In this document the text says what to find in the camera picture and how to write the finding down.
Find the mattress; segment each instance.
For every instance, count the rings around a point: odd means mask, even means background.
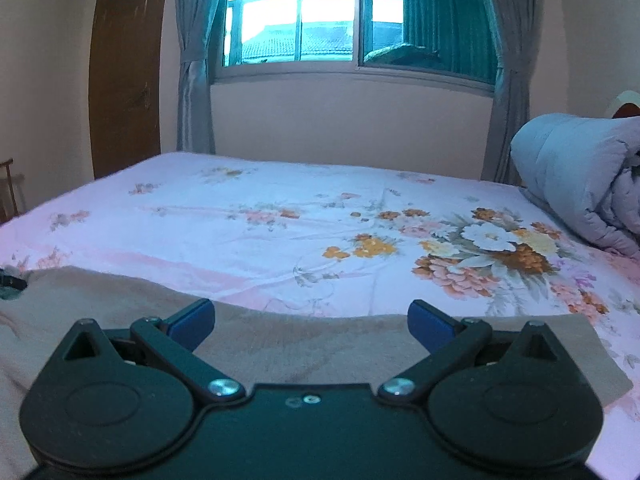
[[[582,313],[634,384],[589,465],[640,473],[640,267],[516,187],[405,171],[157,156],[0,228],[0,266],[77,266],[265,312]]]

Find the neighboring house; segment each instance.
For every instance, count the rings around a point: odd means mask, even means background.
[[[373,50],[402,42],[402,23],[373,22]],[[242,44],[242,62],[293,61],[296,24],[268,25]],[[350,60],[353,22],[303,23],[301,60]]]

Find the black object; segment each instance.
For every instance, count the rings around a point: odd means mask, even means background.
[[[376,395],[258,384],[248,396],[191,354],[214,318],[199,300],[128,330],[76,322],[20,409],[40,463],[27,478],[598,478],[584,462],[602,407],[542,322],[493,332],[417,300],[409,330],[431,354]]]
[[[21,280],[20,278],[16,278],[15,276],[11,276],[4,272],[4,269],[0,267],[0,287],[7,286],[9,288],[14,288],[18,291],[23,291],[27,288],[27,282]]]

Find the wooden chair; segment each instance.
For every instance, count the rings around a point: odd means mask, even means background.
[[[11,197],[11,204],[14,208],[14,212],[12,213],[11,216],[9,216],[6,209],[4,208],[4,205],[2,204],[2,200],[0,199],[0,225],[9,221],[11,218],[18,216],[18,206],[15,203],[14,185],[11,181],[11,170],[9,169],[9,166],[12,165],[13,163],[14,163],[14,160],[12,158],[4,162],[0,162],[0,170],[2,168],[5,168],[6,170],[6,179],[7,179],[7,184],[9,185],[9,196]]]

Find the window frame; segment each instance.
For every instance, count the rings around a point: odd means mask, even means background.
[[[402,82],[405,84],[418,84],[455,91],[466,91],[488,97],[492,97],[494,95],[494,85],[463,74],[416,67],[391,66],[388,64],[367,63],[364,65],[365,42],[372,41],[373,0],[354,0],[353,57],[351,60],[294,60],[224,66],[223,58],[226,32],[226,11],[230,7],[234,9],[232,11],[234,13],[231,31],[232,43],[234,40],[239,43],[241,41],[241,25],[238,25],[237,23],[241,23],[241,9],[245,3],[255,1],[261,0],[227,0],[226,5],[218,6],[218,11],[216,12],[212,28],[213,31],[217,31],[217,41],[212,37],[209,47],[209,66],[212,68],[209,75],[210,84],[227,84],[251,80],[273,80],[274,78],[300,78],[307,75],[333,74],[348,78],[377,80],[383,82]],[[296,15],[296,51],[294,56],[300,55],[302,38],[301,5],[302,0],[298,0]],[[360,27],[360,23],[368,23],[369,25],[366,27],[367,30],[364,30],[365,27]]]

